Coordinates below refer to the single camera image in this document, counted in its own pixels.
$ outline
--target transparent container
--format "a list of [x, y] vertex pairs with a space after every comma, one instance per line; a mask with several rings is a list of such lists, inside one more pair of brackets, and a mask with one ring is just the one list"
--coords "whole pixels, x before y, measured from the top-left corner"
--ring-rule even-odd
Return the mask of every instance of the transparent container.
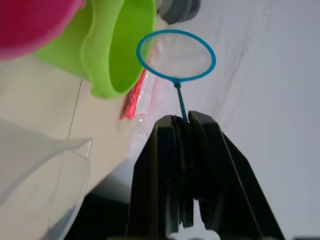
[[0, 119], [1, 240], [64, 239], [84, 198], [91, 143]]

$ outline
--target red object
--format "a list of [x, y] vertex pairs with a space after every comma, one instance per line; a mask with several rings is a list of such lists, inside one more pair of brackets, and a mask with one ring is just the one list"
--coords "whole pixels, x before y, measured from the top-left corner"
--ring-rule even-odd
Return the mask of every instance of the red object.
[[141, 86], [142, 86], [142, 83], [144, 82], [146, 71], [147, 71], [146, 69], [143, 69], [138, 82], [136, 83], [134, 88], [131, 89], [131, 91], [127, 94], [124, 101], [120, 119], [127, 118], [131, 120], [134, 118], [136, 108], [137, 108], [137, 102], [140, 96]]
[[83, 6], [83, 0], [0, 0], [0, 60], [48, 44]]

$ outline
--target pink container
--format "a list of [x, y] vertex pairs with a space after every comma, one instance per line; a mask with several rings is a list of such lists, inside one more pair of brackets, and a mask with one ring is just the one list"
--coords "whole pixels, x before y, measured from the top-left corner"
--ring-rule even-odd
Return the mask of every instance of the pink container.
[[61, 34], [83, 0], [0, 0], [0, 60], [30, 54]]

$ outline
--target white surface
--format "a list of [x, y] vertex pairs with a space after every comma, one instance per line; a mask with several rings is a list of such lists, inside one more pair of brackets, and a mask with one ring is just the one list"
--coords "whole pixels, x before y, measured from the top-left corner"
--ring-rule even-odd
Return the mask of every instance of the white surface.
[[[317, 0], [203, 0], [196, 18], [173, 26], [203, 38], [217, 58], [210, 75], [183, 84], [187, 110], [212, 116], [247, 157], [286, 239], [320, 235], [319, 11]], [[137, 133], [148, 138], [168, 114], [181, 115], [177, 94], [159, 79]], [[98, 194], [129, 200], [145, 141], [136, 138]]]
[[68, 137], [80, 81], [30, 56], [0, 62], [0, 118]]

